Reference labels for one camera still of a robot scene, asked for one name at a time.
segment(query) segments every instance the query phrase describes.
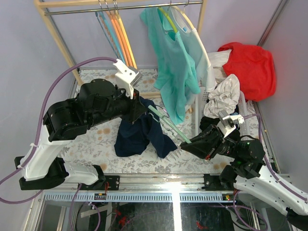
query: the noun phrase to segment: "wooden pole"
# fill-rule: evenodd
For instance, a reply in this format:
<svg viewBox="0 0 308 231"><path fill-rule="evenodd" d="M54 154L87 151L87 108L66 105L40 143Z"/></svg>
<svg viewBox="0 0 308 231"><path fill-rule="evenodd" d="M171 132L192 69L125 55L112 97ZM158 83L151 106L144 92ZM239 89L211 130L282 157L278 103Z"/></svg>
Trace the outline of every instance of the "wooden pole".
<svg viewBox="0 0 308 231"><path fill-rule="evenodd" d="M72 59L72 57L70 56L69 52L67 51L64 42L62 41L61 37L59 36L59 34L57 33L54 24L51 21L50 16L45 16L44 13L46 12L46 9L40 8L39 4L41 4L42 2L39 2L39 0L34 0L34 5L37 8L40 16L42 17L44 23L46 24L47 29L49 30L51 36L53 37L54 41L56 42L56 44L58 45L63 57L65 58L67 64L69 67L74 66L74 61ZM83 84L83 81L81 80L79 73L77 70L73 71L73 75L75 76L75 79L77 80L79 85Z"/></svg>
<svg viewBox="0 0 308 231"><path fill-rule="evenodd" d="M202 30L202 26L203 26L203 20L204 20L204 15L205 15L206 4L207 4L207 0L203 0L203 3L200 6L200 13L199 13L199 20L198 20L198 27L197 27L197 31L198 31L199 35L201 35L201 30Z"/></svg>

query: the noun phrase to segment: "teal t-shirt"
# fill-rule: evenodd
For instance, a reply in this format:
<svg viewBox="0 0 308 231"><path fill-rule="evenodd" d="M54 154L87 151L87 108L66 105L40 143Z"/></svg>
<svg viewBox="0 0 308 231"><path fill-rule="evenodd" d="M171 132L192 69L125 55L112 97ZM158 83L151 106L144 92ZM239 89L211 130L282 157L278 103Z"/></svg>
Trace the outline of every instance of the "teal t-shirt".
<svg viewBox="0 0 308 231"><path fill-rule="evenodd" d="M154 86L160 89L162 100L174 124L185 119L185 104L193 94L199 94L195 63L186 52L180 33L165 30L164 15L157 8L147 8L141 19L148 26L149 39L158 62L158 78Z"/></svg>

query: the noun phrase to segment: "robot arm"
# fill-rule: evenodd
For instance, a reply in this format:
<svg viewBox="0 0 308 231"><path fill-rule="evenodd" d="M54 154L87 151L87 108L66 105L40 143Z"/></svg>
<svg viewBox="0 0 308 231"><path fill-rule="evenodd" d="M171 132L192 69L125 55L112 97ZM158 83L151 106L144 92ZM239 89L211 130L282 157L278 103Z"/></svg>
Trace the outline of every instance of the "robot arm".
<svg viewBox="0 0 308 231"><path fill-rule="evenodd" d="M210 160L215 155L225 155L234 158L227 165L219 178L209 176L205 188L217 190L238 189L276 208L288 221L303 231L308 230L308 193L301 191L279 175L273 175L265 164L265 152L258 139L242 141L232 136L236 124L244 122L241 115L228 115L225 111L219 113L220 122L209 126L198 136L191 139L190 144L182 143L182 149Z"/></svg>
<svg viewBox="0 0 308 231"><path fill-rule="evenodd" d="M21 170L22 190L50 189L63 182L83 183L94 189L103 185L105 177L100 166L73 165L57 156L91 127L118 117L133 123L147 111L132 86L140 78L139 71L129 69L120 60L115 66L118 85L95 79L83 84L76 98L55 103L48 109L34 156ZM15 159L16 167L28 158L32 148L25 157Z"/></svg>

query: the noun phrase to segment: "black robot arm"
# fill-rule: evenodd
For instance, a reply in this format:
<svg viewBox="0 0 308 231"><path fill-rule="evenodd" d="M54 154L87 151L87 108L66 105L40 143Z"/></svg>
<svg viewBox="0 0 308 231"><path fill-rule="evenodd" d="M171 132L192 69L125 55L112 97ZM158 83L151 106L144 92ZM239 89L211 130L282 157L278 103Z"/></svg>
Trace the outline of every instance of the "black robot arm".
<svg viewBox="0 0 308 231"><path fill-rule="evenodd" d="M50 142L74 140L91 127L118 117L133 123L146 111L137 90L130 99L125 89L118 89L104 79L94 79L81 86L76 98L53 104L43 124L48 129Z"/></svg>

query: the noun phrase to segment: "floral tablecloth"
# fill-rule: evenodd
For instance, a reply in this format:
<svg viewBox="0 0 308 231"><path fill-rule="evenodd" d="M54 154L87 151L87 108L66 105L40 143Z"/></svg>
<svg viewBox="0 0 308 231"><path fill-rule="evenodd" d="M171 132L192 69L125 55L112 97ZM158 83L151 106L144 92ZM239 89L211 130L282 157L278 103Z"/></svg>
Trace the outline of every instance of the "floral tablecloth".
<svg viewBox="0 0 308 231"><path fill-rule="evenodd" d="M135 88L139 92L158 91L153 87L157 78L157 70L141 70L142 79ZM116 83L115 70L82 70L80 76L84 82L90 82L96 78L104 78ZM161 98L153 99L154 103L164 107ZM252 102L247 103L249 114L255 113ZM177 127L188 137L194 136L194 107L192 112L186 113L185 122ZM258 137L257 119L251 118L250 130L254 137ZM206 161L200 159L184 150L177 149L165 158L157 156L155 148L149 144L141 155L130 157L117 157L114 144L121 119L114 119L110 122L91 128L87 134L78 136L74 141L64 147L61 151L65 161L83 165L100 165L105 173L154 173L154 174L205 174L220 173L231 161L230 158L217 155L214 159ZM174 136L170 131L163 128L178 146L181 141L178 135Z"/></svg>

